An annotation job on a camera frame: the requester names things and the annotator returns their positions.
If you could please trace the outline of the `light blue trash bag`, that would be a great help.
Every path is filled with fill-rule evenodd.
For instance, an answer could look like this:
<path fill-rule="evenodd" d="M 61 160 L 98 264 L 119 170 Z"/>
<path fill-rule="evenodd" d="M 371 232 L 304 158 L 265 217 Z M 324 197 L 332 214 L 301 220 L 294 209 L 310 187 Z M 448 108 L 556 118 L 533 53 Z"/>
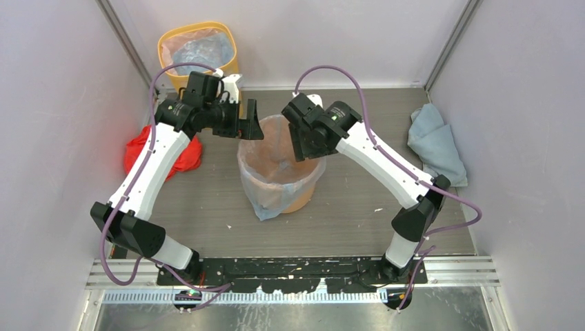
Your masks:
<path fill-rule="evenodd" d="M 244 192 L 260 221 L 281 215 L 299 191 L 316 184 L 326 170 L 326 159 L 295 161 L 288 121 L 271 115 L 259 122 L 263 140 L 239 143 L 237 160 Z"/>

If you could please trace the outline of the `orange round trash bin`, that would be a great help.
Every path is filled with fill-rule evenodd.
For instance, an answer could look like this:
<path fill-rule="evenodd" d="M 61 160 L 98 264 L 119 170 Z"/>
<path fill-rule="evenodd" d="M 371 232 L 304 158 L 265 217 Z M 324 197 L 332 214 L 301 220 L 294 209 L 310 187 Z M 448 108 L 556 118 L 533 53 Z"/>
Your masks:
<path fill-rule="evenodd" d="M 303 190 L 299 191 L 298 197 L 294 199 L 294 201 L 285 208 L 281 213 L 282 214 L 290 214 L 302 209 L 312 198 L 313 193 L 315 191 L 316 184 L 310 184 Z"/>

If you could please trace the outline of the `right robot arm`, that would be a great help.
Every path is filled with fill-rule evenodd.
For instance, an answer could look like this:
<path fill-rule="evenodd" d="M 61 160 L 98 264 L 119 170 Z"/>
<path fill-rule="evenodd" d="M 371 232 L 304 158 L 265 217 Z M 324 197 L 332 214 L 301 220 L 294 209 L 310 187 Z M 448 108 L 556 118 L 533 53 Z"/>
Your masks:
<path fill-rule="evenodd" d="M 359 164 L 397 199 L 401 210 L 391 222 L 394 235 L 382 259 L 385 278 L 402 282 L 427 229 L 444 204 L 436 190 L 450 181 L 417 168 L 383 141 L 375 145 L 361 115 L 343 101 L 323 108 L 317 94 L 299 93 L 282 110 L 297 161 L 340 153 Z"/>

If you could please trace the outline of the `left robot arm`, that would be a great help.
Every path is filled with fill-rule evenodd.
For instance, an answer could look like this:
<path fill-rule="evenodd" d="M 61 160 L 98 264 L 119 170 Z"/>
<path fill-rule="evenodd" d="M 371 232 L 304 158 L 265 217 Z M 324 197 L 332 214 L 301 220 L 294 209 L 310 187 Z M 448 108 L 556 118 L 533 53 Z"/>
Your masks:
<path fill-rule="evenodd" d="M 155 124 L 124 182 L 107 203 L 96 202 L 90 210 L 107 241 L 174 268 L 176 278 L 186 285 L 201 276 L 198 254 L 149 219 L 173 165 L 197 133 L 210 129 L 218 137 L 264 138 L 254 99 L 248 100 L 246 115 L 240 115 L 241 78 L 225 76 L 221 70 L 191 72 L 179 98 L 158 104 Z"/>

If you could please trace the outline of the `yellow mesh trash bin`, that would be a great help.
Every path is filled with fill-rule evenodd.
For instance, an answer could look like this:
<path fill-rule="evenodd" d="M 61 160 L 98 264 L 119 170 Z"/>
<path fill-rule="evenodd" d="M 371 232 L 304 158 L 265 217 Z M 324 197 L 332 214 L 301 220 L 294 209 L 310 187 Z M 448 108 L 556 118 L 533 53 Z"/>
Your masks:
<path fill-rule="evenodd" d="M 208 21 L 175 28 L 159 39 L 157 50 L 162 68 L 174 63 L 201 63 L 219 68 L 225 75 L 240 73 L 235 40 L 222 23 Z"/>

